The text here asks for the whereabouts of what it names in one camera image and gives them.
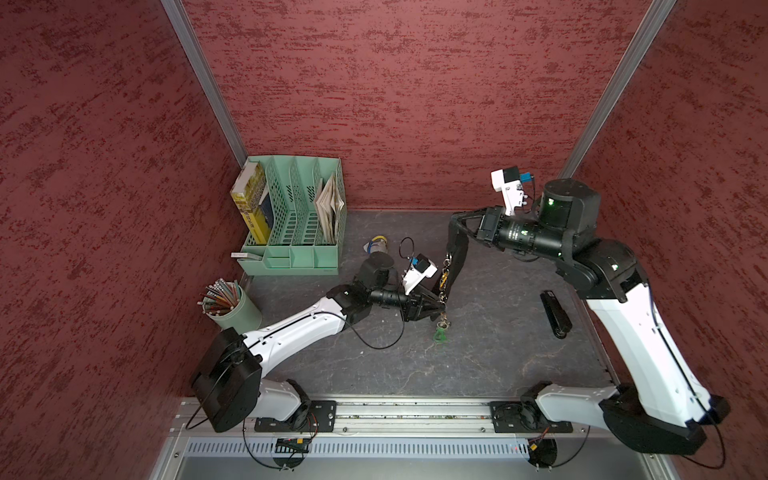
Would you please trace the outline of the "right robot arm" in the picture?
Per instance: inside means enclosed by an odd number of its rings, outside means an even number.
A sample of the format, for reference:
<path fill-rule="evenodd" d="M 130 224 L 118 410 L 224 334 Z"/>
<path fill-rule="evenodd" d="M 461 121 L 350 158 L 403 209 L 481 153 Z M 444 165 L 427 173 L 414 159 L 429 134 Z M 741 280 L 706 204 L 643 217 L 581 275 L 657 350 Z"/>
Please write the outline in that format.
<path fill-rule="evenodd" d="M 727 400 L 696 379 L 655 305 L 648 276 L 625 244 L 596 236 L 600 195 L 573 178 L 548 182 L 534 219 L 507 207 L 451 217 L 443 277 L 448 294 L 475 240 L 553 262 L 603 324 L 631 380 L 612 387 L 541 382 L 522 401 L 535 419 L 574 422 L 610 431 L 645 454 L 689 456 L 730 412 Z"/>

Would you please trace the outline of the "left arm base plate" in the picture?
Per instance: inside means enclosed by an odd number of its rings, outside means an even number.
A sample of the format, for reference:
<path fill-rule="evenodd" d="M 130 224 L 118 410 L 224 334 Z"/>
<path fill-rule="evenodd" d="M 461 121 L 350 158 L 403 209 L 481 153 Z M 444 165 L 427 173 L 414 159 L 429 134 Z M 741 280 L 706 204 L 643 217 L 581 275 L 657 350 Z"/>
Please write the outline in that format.
<path fill-rule="evenodd" d="M 337 402 L 333 400 L 310 400 L 302 403 L 286 420 L 257 418 L 255 432 L 297 432 L 326 433 L 334 430 Z"/>

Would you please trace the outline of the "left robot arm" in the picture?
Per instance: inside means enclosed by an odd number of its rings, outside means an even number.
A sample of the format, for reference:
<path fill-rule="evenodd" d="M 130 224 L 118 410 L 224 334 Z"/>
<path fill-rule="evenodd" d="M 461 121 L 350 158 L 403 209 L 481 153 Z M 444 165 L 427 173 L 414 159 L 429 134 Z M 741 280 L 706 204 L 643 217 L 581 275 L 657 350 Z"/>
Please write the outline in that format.
<path fill-rule="evenodd" d="M 205 423 L 226 432 L 253 417 L 282 431 L 320 430 L 312 401 L 294 380 L 276 382 L 267 374 L 312 344 L 354 330 L 376 307 L 394 308 L 403 322 L 436 320 L 445 311 L 438 294 L 423 280 L 437 266 L 419 254 L 396 283 L 390 283 L 392 257 L 374 252 L 353 280 L 329 290 L 310 307 L 273 325 L 246 333 L 227 328 L 219 333 L 192 380 Z"/>

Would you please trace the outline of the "black fabric bag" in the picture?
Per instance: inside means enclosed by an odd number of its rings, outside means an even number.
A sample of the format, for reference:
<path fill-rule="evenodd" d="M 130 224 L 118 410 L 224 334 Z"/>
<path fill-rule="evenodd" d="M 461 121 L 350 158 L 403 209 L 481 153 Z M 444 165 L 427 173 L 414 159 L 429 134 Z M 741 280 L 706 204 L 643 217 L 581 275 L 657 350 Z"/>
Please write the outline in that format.
<path fill-rule="evenodd" d="M 464 266 L 468 248 L 469 239 L 467 237 L 459 238 L 458 240 L 454 240 L 451 237 L 450 219 L 446 245 L 446 259 L 444 261 L 440 286 L 440 292 L 444 301 L 448 300 L 452 287 Z"/>

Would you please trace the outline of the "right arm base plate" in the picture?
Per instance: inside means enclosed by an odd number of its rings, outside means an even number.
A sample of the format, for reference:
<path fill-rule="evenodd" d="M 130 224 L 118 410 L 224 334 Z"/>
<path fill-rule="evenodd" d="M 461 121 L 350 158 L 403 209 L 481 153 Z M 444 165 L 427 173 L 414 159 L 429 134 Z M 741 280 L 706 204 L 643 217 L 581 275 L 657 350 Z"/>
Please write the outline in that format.
<path fill-rule="evenodd" d="M 545 430 L 550 434 L 573 432 L 570 422 L 547 419 L 534 403 L 493 401 L 489 407 L 496 433 L 542 434 Z"/>

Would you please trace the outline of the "blue yellow toy charm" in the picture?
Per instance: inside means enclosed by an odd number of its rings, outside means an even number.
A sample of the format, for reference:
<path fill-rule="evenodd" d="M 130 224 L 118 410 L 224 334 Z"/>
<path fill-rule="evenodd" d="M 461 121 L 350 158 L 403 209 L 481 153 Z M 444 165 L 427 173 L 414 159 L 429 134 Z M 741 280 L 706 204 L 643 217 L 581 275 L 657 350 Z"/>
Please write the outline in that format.
<path fill-rule="evenodd" d="M 377 235 L 363 245 L 366 254 L 385 253 L 389 251 L 388 239 L 383 235 Z"/>

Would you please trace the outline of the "green strap keychain charm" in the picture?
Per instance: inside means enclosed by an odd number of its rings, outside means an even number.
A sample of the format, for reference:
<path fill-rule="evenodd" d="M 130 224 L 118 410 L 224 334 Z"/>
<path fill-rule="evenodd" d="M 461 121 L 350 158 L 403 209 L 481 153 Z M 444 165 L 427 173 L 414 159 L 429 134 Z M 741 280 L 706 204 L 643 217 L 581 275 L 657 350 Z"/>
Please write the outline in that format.
<path fill-rule="evenodd" d="M 447 330 L 451 323 L 445 314 L 441 314 L 436 321 L 436 329 L 433 335 L 433 341 L 437 344 L 443 344 L 447 341 Z"/>

